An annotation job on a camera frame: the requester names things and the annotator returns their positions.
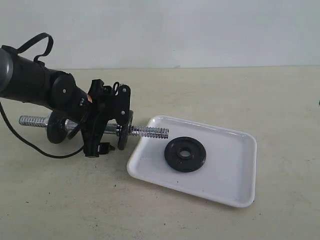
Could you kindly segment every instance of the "white rectangular tray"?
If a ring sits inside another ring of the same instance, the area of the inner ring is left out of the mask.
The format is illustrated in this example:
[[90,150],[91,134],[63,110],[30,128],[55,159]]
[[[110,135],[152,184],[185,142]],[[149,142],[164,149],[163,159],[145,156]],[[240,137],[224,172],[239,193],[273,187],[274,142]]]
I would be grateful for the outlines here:
[[[251,135],[231,129],[155,116],[149,127],[168,128],[169,139],[141,138],[127,163],[137,179],[233,207],[249,206],[255,198],[257,142]],[[191,137],[206,150],[204,165],[193,172],[172,169],[164,157],[169,141]]]

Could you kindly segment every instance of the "metal threaded bar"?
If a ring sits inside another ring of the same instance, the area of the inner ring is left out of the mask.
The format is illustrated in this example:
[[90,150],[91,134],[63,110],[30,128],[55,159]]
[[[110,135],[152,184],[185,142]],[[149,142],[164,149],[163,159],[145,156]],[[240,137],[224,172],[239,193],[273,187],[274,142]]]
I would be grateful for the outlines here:
[[19,124],[22,126],[46,128],[48,125],[48,118],[42,116],[21,116]]
[[156,139],[167,139],[169,129],[149,126],[131,126],[129,135]]

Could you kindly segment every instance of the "white wall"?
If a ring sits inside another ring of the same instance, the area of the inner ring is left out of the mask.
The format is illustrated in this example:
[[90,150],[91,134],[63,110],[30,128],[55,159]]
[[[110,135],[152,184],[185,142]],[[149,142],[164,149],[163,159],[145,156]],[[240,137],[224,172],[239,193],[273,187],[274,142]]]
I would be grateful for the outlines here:
[[0,31],[50,68],[320,64],[320,0],[2,0]]

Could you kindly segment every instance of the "beige table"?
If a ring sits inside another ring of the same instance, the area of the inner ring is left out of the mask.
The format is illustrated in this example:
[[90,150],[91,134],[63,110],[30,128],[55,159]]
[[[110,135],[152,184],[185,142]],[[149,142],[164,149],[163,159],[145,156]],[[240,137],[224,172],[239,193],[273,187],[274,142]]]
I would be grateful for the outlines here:
[[[258,143],[256,196],[232,208],[131,178],[124,151],[50,159],[0,121],[0,240],[320,239],[320,67],[70,70],[131,87],[133,121],[169,115],[247,132]],[[43,107],[2,100],[16,129],[43,150],[66,154],[81,136],[52,145],[18,125]],[[114,144],[117,138],[105,136]]]

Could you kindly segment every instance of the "black strap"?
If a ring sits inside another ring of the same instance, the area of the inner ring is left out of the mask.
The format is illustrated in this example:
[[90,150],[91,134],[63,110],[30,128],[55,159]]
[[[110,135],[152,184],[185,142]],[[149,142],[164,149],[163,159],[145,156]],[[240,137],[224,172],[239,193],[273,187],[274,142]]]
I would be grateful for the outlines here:
[[6,46],[6,45],[3,45],[2,48],[5,49],[5,50],[9,50],[10,52],[15,53],[15,54],[18,55],[18,54],[21,54],[21,53],[25,52],[26,50],[31,48],[33,45],[37,44],[38,42],[40,42],[41,40],[43,40],[45,38],[48,38],[48,44],[46,46],[46,49],[45,49],[44,53],[35,56],[34,59],[33,59],[34,62],[38,63],[38,62],[40,62],[38,60],[38,58],[39,57],[48,56],[48,54],[51,52],[51,49],[52,49],[52,47],[54,45],[54,39],[52,38],[51,35],[49,35],[46,32],[43,32],[43,33],[38,34],[37,36],[34,36],[29,41],[24,43],[21,47],[19,47],[18,49],[15,49],[15,48],[13,48],[11,46]]

